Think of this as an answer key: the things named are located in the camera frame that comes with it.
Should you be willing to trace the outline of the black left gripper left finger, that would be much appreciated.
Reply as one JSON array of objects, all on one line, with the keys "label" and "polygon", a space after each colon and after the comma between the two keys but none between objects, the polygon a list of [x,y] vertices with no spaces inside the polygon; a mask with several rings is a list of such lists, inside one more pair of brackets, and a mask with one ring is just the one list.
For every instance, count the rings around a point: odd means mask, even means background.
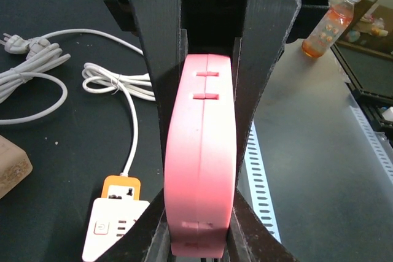
[{"label": "black left gripper left finger", "polygon": [[99,258],[99,262],[165,262],[172,260],[163,191],[132,228]]}]

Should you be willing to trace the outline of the beige cube plug adapter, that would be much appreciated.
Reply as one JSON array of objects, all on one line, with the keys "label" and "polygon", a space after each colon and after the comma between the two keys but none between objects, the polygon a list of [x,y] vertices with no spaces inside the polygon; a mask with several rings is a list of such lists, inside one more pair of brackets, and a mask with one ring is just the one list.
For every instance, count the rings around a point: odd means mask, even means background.
[{"label": "beige cube plug adapter", "polygon": [[0,198],[3,198],[33,170],[27,153],[1,136]]}]

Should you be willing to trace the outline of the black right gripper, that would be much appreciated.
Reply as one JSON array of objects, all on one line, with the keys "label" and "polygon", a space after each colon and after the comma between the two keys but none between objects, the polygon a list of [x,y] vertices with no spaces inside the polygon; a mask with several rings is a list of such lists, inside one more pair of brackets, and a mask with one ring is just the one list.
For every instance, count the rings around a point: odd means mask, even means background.
[{"label": "black right gripper", "polygon": [[236,66],[236,170],[243,164],[255,110],[284,44],[304,38],[322,18],[328,0],[104,0],[121,30],[139,36],[157,103],[161,158],[184,59],[181,28],[190,53],[230,54]]}]

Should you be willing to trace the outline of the pink plug adapter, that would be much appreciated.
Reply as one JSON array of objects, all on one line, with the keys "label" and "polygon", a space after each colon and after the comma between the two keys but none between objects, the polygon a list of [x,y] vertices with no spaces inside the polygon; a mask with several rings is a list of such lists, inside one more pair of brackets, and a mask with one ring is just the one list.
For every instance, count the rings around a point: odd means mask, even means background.
[{"label": "pink plug adapter", "polygon": [[221,258],[236,179],[236,122],[230,58],[187,55],[171,116],[164,199],[171,251]]}]

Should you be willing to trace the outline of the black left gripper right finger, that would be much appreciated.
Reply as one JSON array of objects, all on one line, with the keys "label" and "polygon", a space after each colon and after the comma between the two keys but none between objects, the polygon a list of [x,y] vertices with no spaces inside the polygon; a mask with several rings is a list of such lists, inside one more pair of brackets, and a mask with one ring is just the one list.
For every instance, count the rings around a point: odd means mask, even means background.
[{"label": "black left gripper right finger", "polygon": [[225,260],[297,261],[265,228],[239,190],[235,191]]}]

